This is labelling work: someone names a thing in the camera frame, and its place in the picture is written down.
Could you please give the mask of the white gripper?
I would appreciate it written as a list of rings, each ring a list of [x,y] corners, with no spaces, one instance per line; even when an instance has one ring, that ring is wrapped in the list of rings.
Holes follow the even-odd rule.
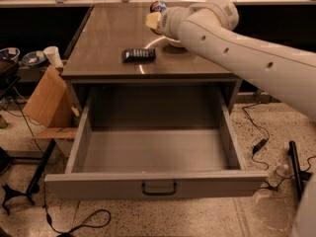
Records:
[[[152,30],[160,30],[161,34],[169,39],[177,40],[180,23],[190,14],[191,11],[187,7],[170,7],[162,14],[149,13],[146,16],[145,25]]]

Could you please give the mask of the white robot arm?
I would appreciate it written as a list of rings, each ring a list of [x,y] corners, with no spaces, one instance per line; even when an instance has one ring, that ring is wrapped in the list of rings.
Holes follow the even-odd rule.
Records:
[[[146,26],[316,120],[316,53],[236,34],[231,0],[150,6]]]

